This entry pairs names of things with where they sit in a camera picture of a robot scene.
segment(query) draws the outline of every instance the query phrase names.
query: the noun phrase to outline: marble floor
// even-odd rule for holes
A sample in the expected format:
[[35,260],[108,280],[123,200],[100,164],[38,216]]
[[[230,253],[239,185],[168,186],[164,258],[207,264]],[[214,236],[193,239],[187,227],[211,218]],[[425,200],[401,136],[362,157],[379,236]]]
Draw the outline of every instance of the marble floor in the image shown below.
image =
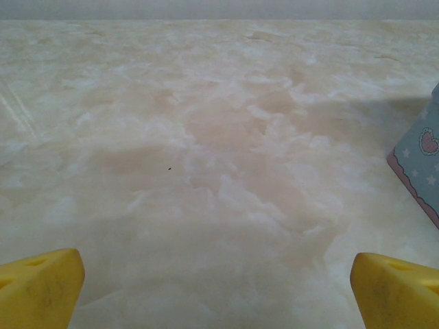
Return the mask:
[[385,162],[435,21],[0,21],[0,263],[78,248],[70,329],[363,328],[358,252],[439,267]]

